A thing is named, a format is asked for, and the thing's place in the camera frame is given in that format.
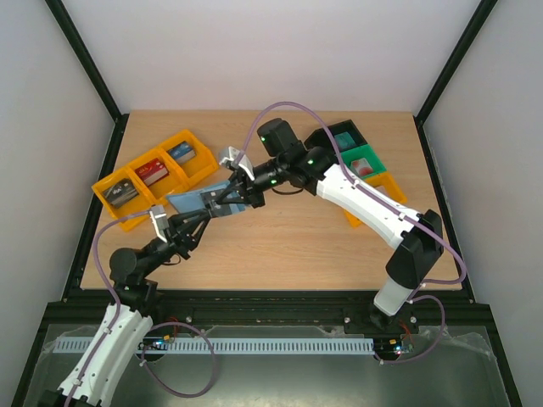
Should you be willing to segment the blue card holder wallet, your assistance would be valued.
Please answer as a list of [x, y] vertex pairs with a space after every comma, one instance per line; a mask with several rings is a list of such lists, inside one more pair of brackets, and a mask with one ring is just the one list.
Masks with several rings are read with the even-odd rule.
[[229, 182], [222, 181], [197, 190], [170, 194], [166, 199], [178, 214], [199, 209], [207, 209], [212, 218], [235, 215], [245, 211], [243, 203], [217, 203], [217, 198], [227, 188]]

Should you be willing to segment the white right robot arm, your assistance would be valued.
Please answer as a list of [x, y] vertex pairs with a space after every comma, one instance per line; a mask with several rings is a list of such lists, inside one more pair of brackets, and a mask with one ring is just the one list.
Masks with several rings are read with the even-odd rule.
[[217, 203], [259, 208], [265, 203], [265, 191], [288, 182], [361, 220], [394, 250], [385, 266], [387, 279], [368, 311], [376, 330], [390, 331], [400, 321], [401, 307], [444, 252], [440, 216], [431, 209], [421, 214], [395, 202], [350, 170], [342, 169], [328, 149], [307, 148], [286, 120], [270, 120], [257, 134], [269, 160], [252, 165], [240, 150], [224, 148], [219, 163], [232, 174]]

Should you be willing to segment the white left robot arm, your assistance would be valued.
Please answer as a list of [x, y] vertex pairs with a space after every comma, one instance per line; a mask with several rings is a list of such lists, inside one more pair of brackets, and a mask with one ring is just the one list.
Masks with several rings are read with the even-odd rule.
[[140, 249], [119, 248], [109, 259], [102, 279], [112, 300], [92, 341], [71, 373], [54, 391], [45, 391], [40, 406], [109, 406], [132, 355], [156, 329], [153, 314], [159, 300], [156, 282], [148, 275], [172, 257], [189, 259], [198, 247], [211, 215], [197, 209], [169, 216], [156, 205], [144, 213], [155, 238]]

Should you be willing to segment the red cards stack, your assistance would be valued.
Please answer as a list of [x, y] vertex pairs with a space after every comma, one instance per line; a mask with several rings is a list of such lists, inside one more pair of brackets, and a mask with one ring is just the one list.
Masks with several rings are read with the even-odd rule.
[[150, 187], [169, 175], [165, 164], [160, 159], [152, 159], [134, 170], [144, 185]]

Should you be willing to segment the blue cards stack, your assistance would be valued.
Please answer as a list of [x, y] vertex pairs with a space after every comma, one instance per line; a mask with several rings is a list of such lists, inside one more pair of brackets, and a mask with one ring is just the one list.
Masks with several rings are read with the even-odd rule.
[[170, 148], [167, 153], [179, 165], [185, 164], [196, 157], [193, 147], [187, 142], [177, 144], [175, 147]]

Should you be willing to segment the black VIP cards stack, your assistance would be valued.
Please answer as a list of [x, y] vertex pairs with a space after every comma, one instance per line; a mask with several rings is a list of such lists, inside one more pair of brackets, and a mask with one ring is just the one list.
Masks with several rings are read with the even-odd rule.
[[138, 191], [130, 179], [124, 178], [106, 189], [103, 195], [110, 206], [118, 209], [135, 198]]

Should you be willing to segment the teal cards in black bin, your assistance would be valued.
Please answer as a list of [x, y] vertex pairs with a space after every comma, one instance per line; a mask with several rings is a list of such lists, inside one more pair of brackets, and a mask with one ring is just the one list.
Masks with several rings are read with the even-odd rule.
[[357, 144], [352, 138], [349, 132], [342, 132], [334, 136], [334, 140], [337, 143], [340, 152], [356, 148]]

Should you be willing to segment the red white april cards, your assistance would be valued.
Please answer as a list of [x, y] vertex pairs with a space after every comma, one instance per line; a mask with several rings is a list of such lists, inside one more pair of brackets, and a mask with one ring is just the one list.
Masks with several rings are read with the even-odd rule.
[[359, 176], [361, 179], [364, 177], [370, 176], [374, 172], [373, 167], [365, 158], [353, 160], [350, 163], [350, 169], [352, 170], [354, 174]]

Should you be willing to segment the orange triple bin left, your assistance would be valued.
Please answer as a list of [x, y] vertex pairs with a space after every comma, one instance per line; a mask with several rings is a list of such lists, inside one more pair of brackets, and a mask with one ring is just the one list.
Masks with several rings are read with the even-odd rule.
[[105, 176], [92, 190], [118, 220], [156, 204], [167, 205], [169, 195], [187, 192], [217, 171], [211, 150], [183, 130]]

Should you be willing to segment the black storage bin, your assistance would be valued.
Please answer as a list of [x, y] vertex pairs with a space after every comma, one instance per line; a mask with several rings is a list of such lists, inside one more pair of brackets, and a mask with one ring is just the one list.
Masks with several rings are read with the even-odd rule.
[[[353, 148], [358, 148], [367, 144], [367, 140], [361, 134], [353, 120], [344, 120], [327, 127], [338, 146], [338, 150], [343, 153]], [[323, 128], [314, 130], [304, 141], [305, 147], [311, 149], [322, 147], [334, 152], [332, 143]]]

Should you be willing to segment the green storage bin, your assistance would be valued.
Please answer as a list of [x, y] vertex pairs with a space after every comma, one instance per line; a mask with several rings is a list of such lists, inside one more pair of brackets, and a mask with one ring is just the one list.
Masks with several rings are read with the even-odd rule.
[[347, 168], [361, 179], [384, 173], [387, 169], [369, 144], [341, 153]]

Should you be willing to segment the orange storage bin right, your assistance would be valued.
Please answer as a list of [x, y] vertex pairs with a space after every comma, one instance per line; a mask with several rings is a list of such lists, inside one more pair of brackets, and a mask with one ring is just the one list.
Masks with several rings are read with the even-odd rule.
[[[363, 181], [400, 204], [405, 204], [407, 202], [406, 195], [388, 171], [369, 176]], [[348, 211], [344, 210], [344, 215], [351, 227], [357, 228], [358, 226], [363, 225], [361, 220]]]

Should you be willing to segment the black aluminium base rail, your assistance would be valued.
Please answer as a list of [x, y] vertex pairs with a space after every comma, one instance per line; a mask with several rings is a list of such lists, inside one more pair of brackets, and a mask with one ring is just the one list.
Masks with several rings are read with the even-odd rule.
[[349, 333], [398, 333], [403, 325], [488, 326], [490, 307], [464, 292], [429, 291], [398, 315], [379, 316], [371, 291], [190, 291], [164, 290], [150, 314], [154, 322], [170, 318], [197, 327], [342, 326]]

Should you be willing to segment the black frame post left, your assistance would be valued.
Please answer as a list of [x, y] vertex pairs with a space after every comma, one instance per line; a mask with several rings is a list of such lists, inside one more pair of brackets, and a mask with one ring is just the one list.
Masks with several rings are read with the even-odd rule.
[[70, 16], [69, 11], [60, 0], [45, 0], [49, 11], [54, 17], [59, 29], [62, 31], [65, 39], [69, 43], [73, 53], [78, 59], [87, 78], [91, 82], [94, 90], [98, 94], [103, 106], [106, 108], [111, 119], [117, 124], [126, 120], [126, 115], [122, 114], [114, 97], [109, 90], [106, 81], [99, 71], [86, 43], [81, 37], [76, 24]]

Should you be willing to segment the black frame post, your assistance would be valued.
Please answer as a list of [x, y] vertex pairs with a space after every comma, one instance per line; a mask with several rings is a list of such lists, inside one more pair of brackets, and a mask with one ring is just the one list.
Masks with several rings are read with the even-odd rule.
[[468, 50], [473, 45], [473, 42], [477, 38], [478, 34], [484, 27], [485, 22], [490, 17], [490, 14], [492, 13], [496, 4], [498, 4], [497, 0], [482, 0], [477, 5], [430, 92], [425, 98], [422, 107], [419, 109], [414, 118], [417, 129], [424, 126], [428, 117], [433, 112], [440, 97], [449, 85], [451, 79], [462, 63]]
[[87, 78], [91, 82], [94, 90], [98, 94], [103, 106], [106, 108], [111, 119], [117, 124], [126, 120], [126, 115], [122, 114], [114, 97], [109, 90], [106, 81], [99, 71], [86, 43], [81, 37], [76, 24], [70, 16], [69, 11], [60, 0], [45, 0], [49, 11], [54, 17], [59, 29], [62, 31], [65, 39], [69, 43], [73, 53], [78, 59]]

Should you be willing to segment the black frame post right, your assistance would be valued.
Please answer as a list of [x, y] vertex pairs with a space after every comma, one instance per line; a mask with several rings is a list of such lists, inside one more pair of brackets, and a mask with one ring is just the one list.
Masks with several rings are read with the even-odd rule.
[[451, 79], [462, 63], [468, 50], [473, 45], [473, 42], [477, 38], [478, 34], [484, 27], [485, 22], [490, 17], [490, 14], [492, 13], [496, 4], [498, 4], [497, 0], [482, 0], [477, 5], [430, 92], [425, 98], [422, 107], [419, 109], [414, 118], [417, 129], [424, 126], [428, 117], [433, 112], [440, 97], [449, 85]]

